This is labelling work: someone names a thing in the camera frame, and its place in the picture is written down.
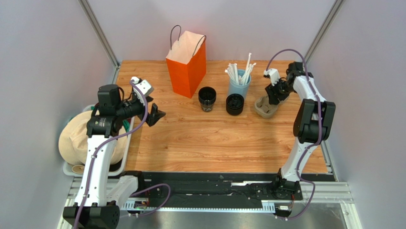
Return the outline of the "pulp cup carrier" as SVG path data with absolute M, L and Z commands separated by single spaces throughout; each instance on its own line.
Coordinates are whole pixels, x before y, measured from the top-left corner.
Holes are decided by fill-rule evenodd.
M 283 105 L 285 102 L 287 102 L 289 97 L 290 96 L 288 96 L 285 100 L 280 100 L 279 104 L 270 104 L 269 96 L 267 96 L 267 95 L 262 96 L 255 101 L 254 110 L 262 118 L 265 118 L 265 119 L 271 118 L 276 113 L 278 107 L 280 105 Z

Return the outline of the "orange paper bag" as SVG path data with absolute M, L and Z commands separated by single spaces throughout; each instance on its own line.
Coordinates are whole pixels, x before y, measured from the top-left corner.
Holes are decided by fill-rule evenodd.
M 180 25 L 176 40 L 170 36 L 170 49 L 166 64 L 176 94 L 192 98 L 206 75 L 206 35 L 190 31 L 182 32 Z

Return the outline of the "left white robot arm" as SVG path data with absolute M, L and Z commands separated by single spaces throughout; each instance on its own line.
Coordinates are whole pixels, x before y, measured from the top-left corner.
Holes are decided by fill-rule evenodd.
M 138 190 L 135 175 L 120 177 L 115 187 L 106 189 L 111 158 L 118 139 L 137 131 L 143 124 L 155 125 L 165 116 L 150 94 L 153 87 L 146 81 L 131 80 L 131 98 L 125 99 L 116 84 L 101 86 L 98 103 L 87 122 L 87 160 L 74 205 L 65 207 L 63 219 L 75 229 L 115 229 L 120 209 Z

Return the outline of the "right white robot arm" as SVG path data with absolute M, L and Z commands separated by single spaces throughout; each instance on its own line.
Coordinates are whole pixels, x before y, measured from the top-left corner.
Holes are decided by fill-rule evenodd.
M 282 78 L 277 69 L 264 71 L 264 77 L 271 81 L 265 89 L 269 104 L 279 105 L 291 93 L 298 94 L 301 100 L 293 125 L 294 146 L 272 182 L 272 194 L 276 198 L 289 197 L 298 191 L 310 155 L 330 135 L 336 109 L 335 103 L 321 96 L 313 75 L 306 71 L 303 63 L 290 63 L 286 74 L 286 78 Z

